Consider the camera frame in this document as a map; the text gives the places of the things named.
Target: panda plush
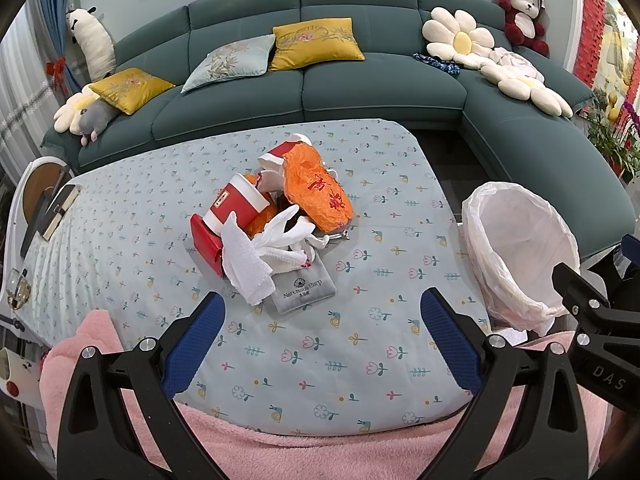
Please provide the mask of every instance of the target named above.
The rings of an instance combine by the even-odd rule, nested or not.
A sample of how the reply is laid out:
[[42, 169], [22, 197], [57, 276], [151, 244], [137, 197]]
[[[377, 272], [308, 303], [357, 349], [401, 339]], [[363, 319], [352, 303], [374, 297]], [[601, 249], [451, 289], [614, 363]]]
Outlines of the panda plush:
[[549, 46], [542, 41], [545, 28], [538, 22], [545, 0], [498, 0], [505, 12], [504, 33], [514, 45], [523, 45], [549, 57]]
[[93, 12], [95, 7], [70, 10], [66, 14], [66, 22], [72, 41], [82, 49], [89, 77], [95, 83], [115, 72], [116, 56], [109, 33]]

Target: orange plastic bag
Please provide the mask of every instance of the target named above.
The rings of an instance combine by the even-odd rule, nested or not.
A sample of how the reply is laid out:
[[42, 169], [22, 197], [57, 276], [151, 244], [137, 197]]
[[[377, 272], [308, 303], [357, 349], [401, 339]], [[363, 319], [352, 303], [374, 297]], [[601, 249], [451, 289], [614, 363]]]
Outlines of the orange plastic bag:
[[353, 207], [316, 149], [301, 142], [283, 158], [287, 199], [298, 204], [323, 233], [345, 227], [353, 218]]
[[[258, 180], [255, 175], [245, 175], [244, 177], [254, 184], [254, 186]], [[258, 233], [264, 231], [264, 226], [267, 225], [267, 222], [278, 214], [278, 208], [276, 207], [273, 198], [271, 198], [271, 195], [267, 192], [264, 192], [261, 195], [268, 200], [269, 205], [258, 213], [258, 216], [251, 220], [251, 223], [243, 229], [246, 235], [251, 239], [253, 239]]]

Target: blue gripper pad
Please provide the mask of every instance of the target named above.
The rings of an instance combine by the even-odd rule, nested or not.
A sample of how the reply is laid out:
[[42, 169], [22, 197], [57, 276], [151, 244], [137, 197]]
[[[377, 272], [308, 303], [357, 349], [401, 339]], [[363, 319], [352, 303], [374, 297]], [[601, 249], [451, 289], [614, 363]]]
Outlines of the blue gripper pad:
[[480, 356], [430, 290], [422, 294], [420, 315], [458, 386], [477, 395], [482, 388]]
[[225, 322], [225, 300], [213, 295], [164, 360], [162, 389], [169, 399], [186, 390]]
[[632, 235], [624, 235], [620, 242], [622, 255], [640, 266], [640, 240]]

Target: glass cup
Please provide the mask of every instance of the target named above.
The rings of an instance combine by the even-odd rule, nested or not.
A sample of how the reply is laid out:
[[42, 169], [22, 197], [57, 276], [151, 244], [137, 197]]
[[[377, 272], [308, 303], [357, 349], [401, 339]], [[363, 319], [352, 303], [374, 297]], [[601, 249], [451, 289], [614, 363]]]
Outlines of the glass cup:
[[19, 310], [31, 293], [31, 285], [26, 279], [27, 269], [20, 272], [18, 269], [11, 269], [6, 284], [6, 299], [12, 310]]

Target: light blue pillow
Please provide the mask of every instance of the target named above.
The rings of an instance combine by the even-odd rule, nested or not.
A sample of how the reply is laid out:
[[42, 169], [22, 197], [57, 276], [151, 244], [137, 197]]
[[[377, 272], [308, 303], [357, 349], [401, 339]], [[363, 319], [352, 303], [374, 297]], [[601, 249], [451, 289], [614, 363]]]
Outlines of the light blue pillow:
[[191, 72], [180, 93], [184, 94], [210, 83], [264, 74], [267, 72], [269, 53], [275, 39], [274, 34], [268, 34], [217, 48]]

